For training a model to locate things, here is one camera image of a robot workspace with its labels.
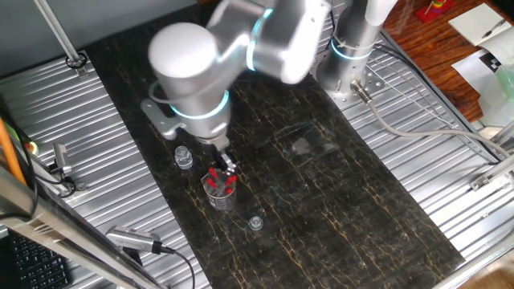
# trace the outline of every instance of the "keyboard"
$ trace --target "keyboard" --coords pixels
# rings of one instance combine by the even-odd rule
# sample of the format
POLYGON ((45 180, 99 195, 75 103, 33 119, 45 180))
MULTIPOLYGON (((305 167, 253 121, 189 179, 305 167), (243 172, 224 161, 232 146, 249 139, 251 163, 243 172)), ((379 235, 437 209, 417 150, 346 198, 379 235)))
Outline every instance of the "keyboard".
POLYGON ((65 258, 23 236, 10 235, 7 238, 18 272, 19 287, 64 289, 71 286, 65 258))

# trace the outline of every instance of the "black marble surface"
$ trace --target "black marble surface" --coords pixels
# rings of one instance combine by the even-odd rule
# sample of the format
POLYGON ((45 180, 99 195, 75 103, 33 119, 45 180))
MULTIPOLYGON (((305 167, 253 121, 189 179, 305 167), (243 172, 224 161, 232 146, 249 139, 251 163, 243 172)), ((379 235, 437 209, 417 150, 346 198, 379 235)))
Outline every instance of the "black marble surface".
POLYGON ((463 259, 311 77, 294 86, 245 73, 230 89, 237 203, 212 208, 214 164, 191 136, 160 137, 139 103, 156 78, 150 39, 190 7, 86 48, 213 288, 432 288, 463 259), (174 149, 195 167, 182 172, 174 149), (247 227, 253 216, 264 227, 247 227))

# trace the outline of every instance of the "wooden table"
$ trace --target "wooden table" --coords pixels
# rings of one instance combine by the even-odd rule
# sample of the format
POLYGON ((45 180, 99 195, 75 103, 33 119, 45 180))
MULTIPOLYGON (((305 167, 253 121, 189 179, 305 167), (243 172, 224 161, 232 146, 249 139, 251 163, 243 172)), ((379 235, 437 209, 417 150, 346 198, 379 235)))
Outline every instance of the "wooden table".
POLYGON ((414 12, 430 3, 430 0, 399 0, 384 25, 394 41, 470 122, 483 115, 478 103, 479 93, 451 64, 479 48, 471 45, 448 21, 484 2, 512 23, 491 0, 454 0, 454 6, 447 12, 423 24, 414 16, 414 12))

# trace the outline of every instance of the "white paper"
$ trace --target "white paper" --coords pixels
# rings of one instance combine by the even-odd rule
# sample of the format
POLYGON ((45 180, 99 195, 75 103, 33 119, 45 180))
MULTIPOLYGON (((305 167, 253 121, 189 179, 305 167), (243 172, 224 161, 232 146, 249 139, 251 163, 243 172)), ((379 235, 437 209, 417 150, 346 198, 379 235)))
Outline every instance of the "white paper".
POLYGON ((474 46, 481 44, 483 41, 495 37, 501 31, 511 27, 506 22, 502 26, 496 28, 491 35, 482 38, 490 29, 494 27, 503 18, 499 16, 491 7, 485 3, 481 4, 468 12, 448 21, 467 41, 474 46))
POLYGON ((480 44, 489 50, 503 65, 514 64, 514 27, 497 34, 480 44))
POLYGON ((482 93, 494 76, 494 72, 480 60, 480 56, 486 55, 482 49, 451 66, 478 92, 482 93))

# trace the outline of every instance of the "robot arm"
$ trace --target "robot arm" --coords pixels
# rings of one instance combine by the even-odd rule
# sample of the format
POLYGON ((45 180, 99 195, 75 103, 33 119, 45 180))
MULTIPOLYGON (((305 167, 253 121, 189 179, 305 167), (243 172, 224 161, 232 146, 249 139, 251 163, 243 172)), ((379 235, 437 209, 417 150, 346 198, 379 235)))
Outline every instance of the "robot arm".
POLYGON ((352 99, 351 83, 365 83, 365 66, 384 21, 398 0, 354 0, 341 13, 330 52, 316 71, 316 80, 331 96, 352 99))
POLYGON ((141 108, 163 137, 174 139, 182 128, 214 145, 228 170, 235 170, 225 154, 230 145, 227 89, 246 69, 284 83, 300 82, 314 60, 329 9, 325 0, 278 0, 272 8, 225 0, 206 28, 192 23, 165 27, 150 43, 149 60, 167 96, 157 101, 169 104, 176 116, 165 117, 152 100, 141 108))

